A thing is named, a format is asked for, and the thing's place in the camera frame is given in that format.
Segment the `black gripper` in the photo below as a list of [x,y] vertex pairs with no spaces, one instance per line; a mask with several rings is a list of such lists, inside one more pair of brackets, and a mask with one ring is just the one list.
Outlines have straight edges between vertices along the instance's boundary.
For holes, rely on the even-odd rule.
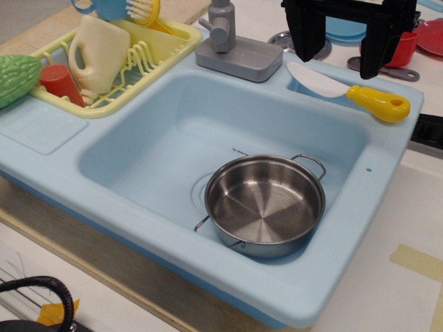
[[283,1],[294,50],[309,62],[325,45],[326,18],[366,24],[361,42],[360,76],[369,80],[391,62],[404,32],[411,32],[421,12],[416,1]]

